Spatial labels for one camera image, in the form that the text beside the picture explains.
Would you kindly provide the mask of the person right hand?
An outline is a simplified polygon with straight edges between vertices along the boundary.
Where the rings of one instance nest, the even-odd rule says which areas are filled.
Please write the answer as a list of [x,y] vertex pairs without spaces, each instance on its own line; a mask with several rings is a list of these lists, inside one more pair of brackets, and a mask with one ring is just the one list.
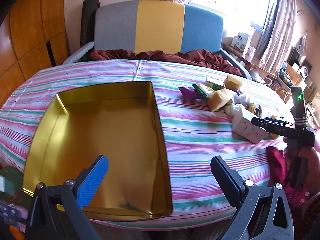
[[[286,165],[286,175],[284,181],[289,181],[289,172],[293,164],[293,154],[289,148],[288,139],[283,138],[283,141],[287,144],[284,150],[285,165]],[[310,193],[319,192],[319,142],[315,141],[314,147],[304,146],[298,153],[298,157],[305,158],[308,160],[308,168],[306,170],[304,185]]]

